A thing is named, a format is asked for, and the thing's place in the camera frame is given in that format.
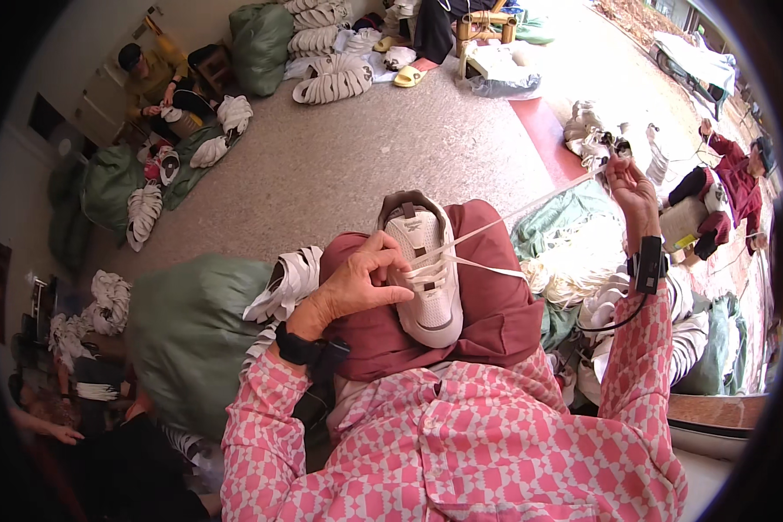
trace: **wooden chair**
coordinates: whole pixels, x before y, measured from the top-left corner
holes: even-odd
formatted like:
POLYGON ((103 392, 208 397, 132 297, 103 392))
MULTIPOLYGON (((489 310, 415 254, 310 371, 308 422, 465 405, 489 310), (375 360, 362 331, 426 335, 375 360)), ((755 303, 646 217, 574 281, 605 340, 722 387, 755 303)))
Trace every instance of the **wooden chair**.
POLYGON ((223 45, 197 64, 197 72, 214 90, 219 100, 223 98, 226 86, 235 81, 234 70, 223 45))
POLYGON ((455 28, 455 54, 461 57, 462 43, 469 40, 487 40, 490 38, 496 38, 501 40, 502 44, 510 44, 516 39, 516 17, 501 13, 502 7, 507 0, 498 0, 493 9, 489 11, 476 11, 475 13, 465 14, 461 20, 458 20, 455 28), (487 31, 481 32, 473 31, 472 25, 476 23, 479 25, 486 24, 487 31), (501 23, 502 32, 494 33, 489 30, 491 23, 501 23))

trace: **bamboo stool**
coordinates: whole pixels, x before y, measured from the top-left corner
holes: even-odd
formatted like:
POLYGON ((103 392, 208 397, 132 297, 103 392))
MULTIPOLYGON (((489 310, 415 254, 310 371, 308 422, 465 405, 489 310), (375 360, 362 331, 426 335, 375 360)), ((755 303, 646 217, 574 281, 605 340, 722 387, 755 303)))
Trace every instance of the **bamboo stool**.
POLYGON ((496 5, 490 11, 476 11, 475 13, 465 14, 461 20, 458 20, 455 27, 455 55, 461 57, 461 47, 463 42, 468 40, 487 40, 490 38, 496 38, 502 41, 502 44, 510 44, 516 39, 516 17, 501 13, 502 7, 507 0, 498 0, 496 5), (481 31, 473 32, 472 25, 474 23, 488 25, 488 29, 491 23, 501 23, 502 32, 495 33, 493 31, 481 31))

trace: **red floor stripe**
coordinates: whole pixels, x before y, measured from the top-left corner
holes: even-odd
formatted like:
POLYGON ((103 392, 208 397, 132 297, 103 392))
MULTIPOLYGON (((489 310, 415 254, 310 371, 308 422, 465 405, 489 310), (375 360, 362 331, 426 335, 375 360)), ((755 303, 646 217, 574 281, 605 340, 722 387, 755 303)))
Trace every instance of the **red floor stripe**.
POLYGON ((533 141, 555 187, 586 173, 577 155, 565 148, 563 126, 543 99, 511 101, 510 105, 533 141))

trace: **concrete floor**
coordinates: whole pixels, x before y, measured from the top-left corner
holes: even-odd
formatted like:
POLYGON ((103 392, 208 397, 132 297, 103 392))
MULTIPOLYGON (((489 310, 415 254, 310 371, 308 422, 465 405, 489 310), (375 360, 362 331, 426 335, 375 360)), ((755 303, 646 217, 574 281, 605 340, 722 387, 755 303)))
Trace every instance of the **concrete floor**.
MULTIPOLYGON (((607 126, 629 122, 642 169, 649 163, 638 155, 646 146, 643 131, 655 123, 669 158, 689 158, 671 164, 668 179, 680 181, 698 162, 691 156, 706 109, 579 0, 556 9, 558 39, 534 47, 544 102, 563 124, 574 101, 599 100, 607 126)), ((415 89, 377 84, 321 106, 295 103, 296 80, 284 82, 271 98, 252 101, 254 118, 240 142, 175 211, 162 214, 141 252, 117 249, 111 235, 96 230, 83 281, 97 268, 134 281, 210 251, 272 262, 303 245, 324 247, 341 231, 371 231, 383 196, 402 189, 421 189, 442 204, 480 198, 502 214, 549 192, 553 182, 509 102, 463 92, 454 84, 457 66, 450 56, 415 89)), ((749 133, 737 128, 737 111, 725 107, 732 117, 717 131, 747 148, 749 133)), ((659 192, 674 183, 666 185, 659 192)), ((711 277, 741 245, 721 250, 693 277, 703 293, 716 293, 709 297, 740 295, 751 258, 711 277)), ((753 283, 743 301, 758 303, 762 294, 753 283)), ((762 353, 762 346, 752 352, 762 353)))
POLYGON ((420 189, 442 204, 473 198, 507 213, 552 188, 522 124, 503 100, 453 84, 449 58, 416 89, 377 84, 354 99, 305 106, 295 80, 252 102, 239 143, 174 211, 141 252, 96 231, 85 278, 96 268, 132 281, 141 273, 218 251, 274 261, 341 231, 370 231, 383 196, 420 189))

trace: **yellow slide sandal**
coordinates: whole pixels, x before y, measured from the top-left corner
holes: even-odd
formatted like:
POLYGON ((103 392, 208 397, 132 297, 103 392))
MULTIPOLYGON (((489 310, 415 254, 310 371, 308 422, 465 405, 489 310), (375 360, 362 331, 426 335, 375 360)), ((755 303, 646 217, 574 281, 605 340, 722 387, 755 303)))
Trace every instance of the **yellow slide sandal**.
POLYGON ((385 53, 387 50, 391 49, 392 46, 394 45, 396 45, 395 39, 391 36, 387 36, 374 44, 374 50, 377 53, 385 53))
POLYGON ((426 74, 427 71, 422 73, 417 68, 407 65, 397 71, 397 76, 394 78, 394 84, 397 85, 397 87, 414 87, 421 82, 426 74))

